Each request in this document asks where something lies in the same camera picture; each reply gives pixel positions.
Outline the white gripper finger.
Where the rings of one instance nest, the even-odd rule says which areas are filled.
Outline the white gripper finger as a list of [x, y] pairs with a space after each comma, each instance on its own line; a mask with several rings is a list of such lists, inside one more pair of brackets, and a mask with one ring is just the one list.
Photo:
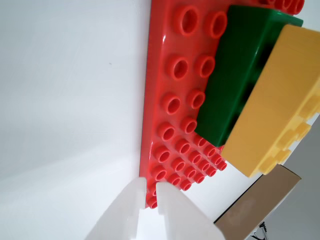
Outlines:
[[86, 236], [87, 240], [131, 240], [137, 235], [140, 210], [145, 208], [147, 180], [132, 180], [114, 199]]
[[156, 184], [157, 208], [164, 217], [168, 240], [224, 240], [225, 236], [180, 190], [167, 182]]

